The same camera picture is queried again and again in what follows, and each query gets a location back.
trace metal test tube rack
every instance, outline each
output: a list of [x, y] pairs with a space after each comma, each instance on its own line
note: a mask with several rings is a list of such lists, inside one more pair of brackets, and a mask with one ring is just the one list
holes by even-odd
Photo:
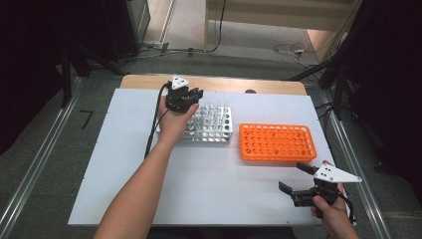
[[232, 112], [229, 103], [206, 102], [199, 106], [188, 121], [180, 141], [201, 143], [230, 143], [233, 135]]

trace wire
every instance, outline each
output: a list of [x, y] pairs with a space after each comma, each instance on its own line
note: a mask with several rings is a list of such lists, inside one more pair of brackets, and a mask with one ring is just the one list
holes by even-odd
[[159, 123], [161, 122], [162, 118], [165, 116], [165, 114], [168, 113], [168, 111], [170, 111], [169, 109], [167, 109], [167, 111], [165, 111], [165, 113], [158, 119], [157, 124], [155, 125], [154, 131], [157, 129], [157, 127], [159, 126]]
[[350, 213], [348, 214], [348, 220], [350, 221], [350, 224], [354, 224], [356, 220], [354, 219], [353, 204], [351, 204], [351, 201], [347, 197], [345, 197], [340, 191], [338, 192], [338, 196], [345, 201], [345, 204], [347, 204], [348, 209], [350, 210]]
[[169, 83], [166, 83], [164, 85], [162, 85], [161, 89], [159, 90], [158, 93], [158, 99], [157, 99], [157, 104], [155, 106], [155, 114], [154, 114], [154, 120], [152, 121], [152, 127], [151, 127], [151, 133], [149, 134], [148, 137], [148, 142], [146, 143], [146, 149], [145, 149], [145, 156], [143, 158], [146, 158], [149, 154], [149, 151], [151, 149], [151, 144], [152, 144], [152, 139], [154, 138], [154, 133], [155, 133], [155, 129], [156, 129], [156, 120], [157, 120], [157, 114], [158, 114], [158, 108], [159, 108], [159, 102], [161, 100], [161, 94], [162, 91], [164, 91], [164, 88], [168, 88], [169, 87]]
[[217, 48], [220, 46], [220, 43], [221, 43], [221, 28], [222, 28], [222, 26], [223, 26], [223, 17], [224, 17], [224, 10], [226, 9], [226, 2], [227, 2], [227, 0], [224, 0], [224, 3], [223, 3], [223, 9], [221, 10], [221, 17], [220, 17], [220, 29], [219, 29], [219, 36], [218, 36], [218, 43], [217, 43], [217, 45], [214, 47], [214, 49], [213, 50], [211, 50], [211, 51], [207, 51], [207, 53], [210, 53], [210, 52], [215, 52], [216, 50], [217, 50]]

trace white table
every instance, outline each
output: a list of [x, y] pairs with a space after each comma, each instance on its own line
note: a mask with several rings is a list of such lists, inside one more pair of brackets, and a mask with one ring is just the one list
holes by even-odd
[[[98, 225], [112, 199], [142, 162], [158, 90], [117, 89], [87, 168], [70, 225]], [[305, 124], [317, 157], [333, 164], [308, 96], [206, 92], [205, 101], [230, 102], [234, 135], [230, 144], [179, 143], [171, 154], [153, 221], [167, 226], [264, 226], [318, 224], [308, 207], [295, 207], [281, 192], [314, 186], [313, 177], [292, 163], [245, 162], [240, 158], [241, 122]]]

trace human hand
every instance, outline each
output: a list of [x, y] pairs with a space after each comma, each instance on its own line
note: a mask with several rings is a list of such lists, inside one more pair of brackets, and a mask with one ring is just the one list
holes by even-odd
[[[338, 190], [343, 192], [341, 183], [337, 184]], [[311, 207], [313, 216], [317, 216], [317, 208], [323, 213], [322, 226], [330, 237], [336, 239], [359, 238], [347, 216], [345, 202], [338, 197], [333, 205], [329, 205], [321, 196], [315, 196], [313, 202], [316, 207]]]
[[175, 145], [186, 130], [187, 122], [198, 110], [198, 107], [198, 104], [192, 105], [185, 114], [168, 111], [165, 106], [165, 97], [161, 97], [158, 118], [162, 117], [162, 119], [159, 122], [161, 133], [158, 141]]

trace human arm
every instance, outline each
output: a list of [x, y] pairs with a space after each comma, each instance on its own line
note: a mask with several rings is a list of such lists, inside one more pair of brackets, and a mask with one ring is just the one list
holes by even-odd
[[186, 114], [167, 111], [161, 98], [158, 117], [161, 135], [146, 159], [139, 166], [108, 207], [95, 238], [146, 238], [152, 224], [165, 171], [174, 145], [195, 114], [193, 105]]
[[[342, 184], [338, 184], [339, 191], [343, 191]], [[350, 224], [345, 208], [345, 202], [338, 197], [333, 205], [329, 205], [322, 197], [315, 196], [314, 204], [323, 213], [322, 226], [333, 239], [358, 239], [356, 231]], [[311, 208], [313, 216], [317, 216], [317, 209]]]

